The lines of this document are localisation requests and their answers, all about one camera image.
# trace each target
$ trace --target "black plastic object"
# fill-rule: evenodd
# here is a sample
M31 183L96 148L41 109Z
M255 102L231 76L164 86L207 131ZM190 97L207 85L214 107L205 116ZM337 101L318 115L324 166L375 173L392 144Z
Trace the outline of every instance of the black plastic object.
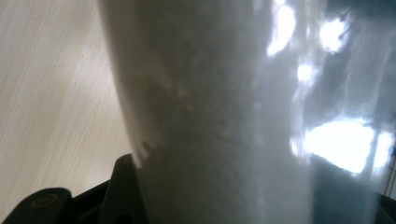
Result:
M111 179L77 197L67 189L43 189L22 202L4 224L147 224L131 154L120 157Z
M318 174L325 174L329 168L322 166ZM75 198L71 198L67 189L43 189L23 200L5 220L5 224L148 224L145 207L142 203L138 187L135 168L131 154L120 157L114 167L111 179L90 189ZM334 179L345 179L334 176ZM315 187L319 199L316 202L314 224L337 223L339 213L330 211L329 204L341 204L334 209L338 211L360 210L359 204L348 204L348 197L343 202L333 202L322 192L334 191L339 185L353 185L353 183L320 182ZM377 195L379 205L375 217L375 224L396 223L396 201L391 198Z
M18 204L4 224L73 223L74 217L69 213L71 203L67 189L43 189Z

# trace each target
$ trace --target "translucent plastic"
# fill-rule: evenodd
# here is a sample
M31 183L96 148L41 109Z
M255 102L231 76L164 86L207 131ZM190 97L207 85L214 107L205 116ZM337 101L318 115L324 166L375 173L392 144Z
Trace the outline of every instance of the translucent plastic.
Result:
M373 2L100 0L150 223L374 223L396 29Z

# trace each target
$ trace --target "round hole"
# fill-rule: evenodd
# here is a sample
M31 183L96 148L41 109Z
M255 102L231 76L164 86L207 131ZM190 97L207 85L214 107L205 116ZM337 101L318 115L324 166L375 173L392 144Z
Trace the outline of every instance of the round hole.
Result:
M55 203L56 201L58 201L58 195L54 194L54 193L50 193L50 194L44 194L41 195L40 197L36 198L31 204L30 206L32 208L44 208L49 206L50 204Z

